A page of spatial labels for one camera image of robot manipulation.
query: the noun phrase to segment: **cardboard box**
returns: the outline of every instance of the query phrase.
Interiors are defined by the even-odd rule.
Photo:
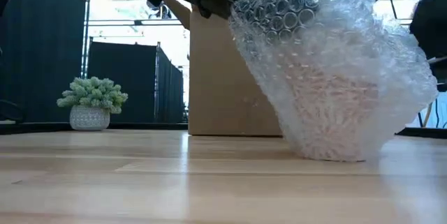
[[[277,116],[238,52],[228,21],[164,1],[190,31],[189,133],[280,136]]]

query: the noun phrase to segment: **potted plant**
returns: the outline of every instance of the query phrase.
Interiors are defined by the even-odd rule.
[[[110,114],[120,114],[128,95],[112,80],[97,77],[75,78],[69,91],[57,100],[59,107],[71,107],[70,125],[74,130],[104,130],[109,126]]]

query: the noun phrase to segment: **bubble wrap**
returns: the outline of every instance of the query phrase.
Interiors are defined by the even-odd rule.
[[[374,155],[437,97],[416,39],[374,0],[237,0],[230,28],[305,158]]]

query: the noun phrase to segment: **packaging material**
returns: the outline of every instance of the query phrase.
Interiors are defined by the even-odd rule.
[[[238,52],[228,21],[164,1],[190,31],[189,133],[280,136],[273,107]]]
[[[230,27],[301,156],[360,161],[437,97],[416,39],[375,0],[237,0]]]

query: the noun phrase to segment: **wooden floor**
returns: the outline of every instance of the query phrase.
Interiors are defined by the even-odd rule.
[[[447,223],[447,141],[300,160],[280,139],[107,130],[0,136],[0,223]]]

